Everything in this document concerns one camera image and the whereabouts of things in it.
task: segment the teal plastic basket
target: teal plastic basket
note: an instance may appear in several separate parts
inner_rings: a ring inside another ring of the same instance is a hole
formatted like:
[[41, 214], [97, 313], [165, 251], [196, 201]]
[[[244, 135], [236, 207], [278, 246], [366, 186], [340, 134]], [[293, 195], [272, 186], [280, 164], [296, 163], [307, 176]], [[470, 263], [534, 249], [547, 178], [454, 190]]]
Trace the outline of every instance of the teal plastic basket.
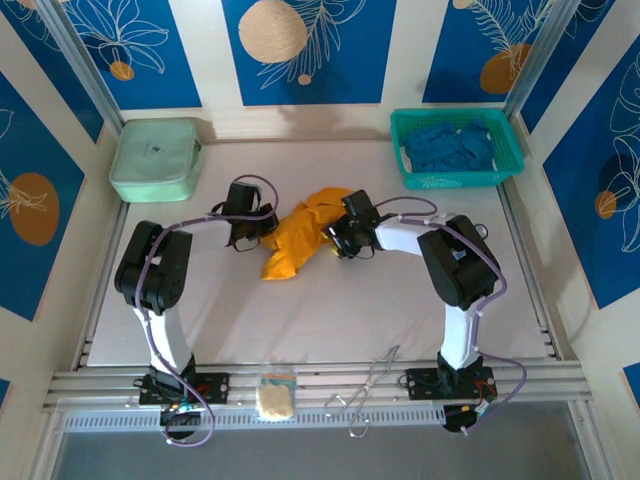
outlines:
[[[412, 173], [402, 160], [404, 137], [420, 128], [452, 122], [463, 128], [472, 120], [483, 120], [493, 143], [496, 170], [469, 172]], [[502, 110], [497, 108], [423, 108], [396, 110], [391, 114], [391, 137], [398, 168], [407, 188], [490, 187], [502, 183], [524, 169], [522, 152], [513, 129]]]

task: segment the tan circle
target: tan circle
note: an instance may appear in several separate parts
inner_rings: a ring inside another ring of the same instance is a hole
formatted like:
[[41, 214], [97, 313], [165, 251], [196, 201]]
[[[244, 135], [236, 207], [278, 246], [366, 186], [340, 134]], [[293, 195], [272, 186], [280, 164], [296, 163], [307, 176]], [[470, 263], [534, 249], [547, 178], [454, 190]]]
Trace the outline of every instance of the tan circle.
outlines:
[[111, 72], [111, 75], [123, 82], [128, 82], [133, 79], [136, 74], [136, 72], [133, 71], [133, 68], [131, 68], [131, 65], [119, 60], [109, 65], [109, 71]]
[[[510, 51], [504, 50], [491, 58], [480, 74], [480, 87], [487, 93], [508, 93], [524, 64], [531, 45], [514, 45]], [[517, 57], [512, 71], [512, 57]]]
[[282, 0], [259, 0], [240, 19], [240, 41], [262, 63], [291, 60], [307, 44], [307, 27], [291, 5]]
[[616, 213], [616, 196], [609, 190], [600, 192], [596, 197], [596, 212], [603, 220], [609, 220]]
[[298, 77], [298, 83], [303, 86], [309, 85], [311, 83], [311, 76], [307, 75], [306, 73], [303, 73]]
[[[20, 5], [27, 7], [29, 10], [37, 10], [36, 0], [16, 0]], [[58, 0], [60, 3], [68, 2], [69, 0]]]
[[476, 0], [453, 0], [453, 8], [463, 10], [465, 8], [469, 8], [474, 3], [476, 3]]
[[13, 181], [9, 195], [18, 200], [9, 215], [16, 233], [25, 242], [37, 247], [51, 241], [58, 228], [60, 202], [53, 184], [39, 173], [23, 173]]

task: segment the white platform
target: white platform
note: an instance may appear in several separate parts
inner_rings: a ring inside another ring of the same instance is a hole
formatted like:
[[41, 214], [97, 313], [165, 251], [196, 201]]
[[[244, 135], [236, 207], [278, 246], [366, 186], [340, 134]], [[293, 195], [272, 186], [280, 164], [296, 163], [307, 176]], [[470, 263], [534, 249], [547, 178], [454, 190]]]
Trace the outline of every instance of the white platform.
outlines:
[[[374, 202], [409, 193], [428, 197], [441, 212], [462, 213], [485, 224], [487, 243], [509, 291], [486, 309], [480, 346], [507, 357], [547, 355], [496, 190], [408, 191], [387, 142], [207, 147], [202, 176], [190, 200], [131, 205], [116, 262], [139, 221], [166, 225], [200, 216], [223, 201], [231, 180], [244, 173], [263, 175], [277, 186], [281, 218], [309, 194], [342, 186], [363, 188]], [[272, 200], [266, 188], [263, 192], [265, 200]], [[416, 202], [398, 202], [384, 211], [420, 209]], [[422, 258], [378, 252], [370, 261], [348, 261], [323, 248], [294, 279], [262, 282], [262, 266], [270, 251], [260, 247], [240, 254], [217, 247], [222, 243], [217, 231], [215, 227], [194, 231], [186, 289], [179, 303], [187, 341], [199, 364], [370, 361], [394, 344], [401, 346], [399, 358], [435, 358], [443, 336], [444, 304]], [[88, 364], [148, 363], [140, 323], [111, 281]]]

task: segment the yellow cloth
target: yellow cloth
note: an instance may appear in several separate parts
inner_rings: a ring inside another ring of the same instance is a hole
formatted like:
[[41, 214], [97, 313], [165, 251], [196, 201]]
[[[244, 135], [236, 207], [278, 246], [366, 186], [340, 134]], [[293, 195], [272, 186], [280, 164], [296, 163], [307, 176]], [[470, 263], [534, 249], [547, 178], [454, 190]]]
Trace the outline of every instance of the yellow cloth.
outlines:
[[300, 267], [323, 243], [322, 229], [344, 215], [342, 198], [353, 193], [346, 188], [323, 188], [299, 203], [280, 220], [278, 228], [262, 239], [276, 252], [262, 269], [262, 280], [284, 280], [296, 275]]

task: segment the mint green container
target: mint green container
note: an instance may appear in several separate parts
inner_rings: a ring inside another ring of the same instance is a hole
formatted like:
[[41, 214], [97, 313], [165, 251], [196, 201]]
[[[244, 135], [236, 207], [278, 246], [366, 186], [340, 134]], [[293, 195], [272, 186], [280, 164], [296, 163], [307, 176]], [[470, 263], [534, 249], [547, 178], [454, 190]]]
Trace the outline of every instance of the mint green container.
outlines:
[[125, 202], [186, 200], [202, 170], [201, 150], [189, 119], [132, 120], [122, 130], [109, 181]]
[[[464, 128], [469, 122], [482, 120], [489, 129], [493, 144], [495, 170], [474, 172], [413, 173], [402, 161], [402, 140], [406, 135], [424, 127], [451, 122]], [[407, 188], [490, 187], [517, 175], [524, 169], [522, 152], [515, 133], [502, 110], [496, 108], [420, 108], [396, 110], [391, 114], [391, 138]]]

